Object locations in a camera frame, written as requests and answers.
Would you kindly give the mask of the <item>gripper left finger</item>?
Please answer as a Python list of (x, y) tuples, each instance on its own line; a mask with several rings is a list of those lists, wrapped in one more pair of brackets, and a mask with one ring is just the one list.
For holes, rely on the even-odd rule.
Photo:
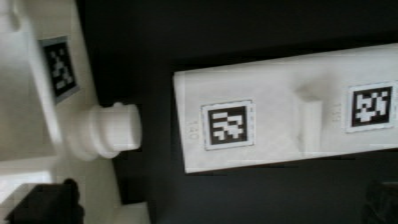
[(84, 224), (84, 217), (79, 183), (68, 178), (36, 185), (4, 220), (8, 224)]

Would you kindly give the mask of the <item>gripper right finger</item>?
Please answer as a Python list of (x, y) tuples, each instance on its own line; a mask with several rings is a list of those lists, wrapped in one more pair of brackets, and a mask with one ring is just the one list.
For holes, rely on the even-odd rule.
[(374, 181), (367, 187), (361, 224), (398, 224), (398, 184)]

